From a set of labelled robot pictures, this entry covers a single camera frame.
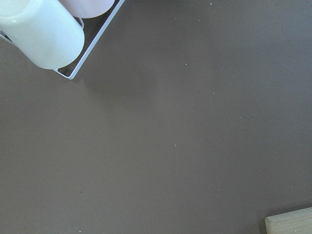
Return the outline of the pink plastic cup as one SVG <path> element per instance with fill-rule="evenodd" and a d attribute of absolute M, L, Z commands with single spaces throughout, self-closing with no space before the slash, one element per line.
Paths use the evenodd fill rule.
<path fill-rule="evenodd" d="M 77 18 L 89 19 L 106 13 L 114 0 L 60 0 L 69 13 Z"/>

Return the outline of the white plastic cup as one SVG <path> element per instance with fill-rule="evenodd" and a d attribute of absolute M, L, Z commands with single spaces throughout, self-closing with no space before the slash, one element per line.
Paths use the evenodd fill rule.
<path fill-rule="evenodd" d="M 0 29 L 43 69 L 67 66 L 84 46 L 82 27 L 57 0 L 2 0 Z"/>

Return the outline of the wooden cutting board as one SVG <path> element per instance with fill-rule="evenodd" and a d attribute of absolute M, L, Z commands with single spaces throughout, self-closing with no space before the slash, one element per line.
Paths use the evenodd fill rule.
<path fill-rule="evenodd" d="M 268 216 L 265 224 L 268 234 L 311 234 L 312 208 Z"/>

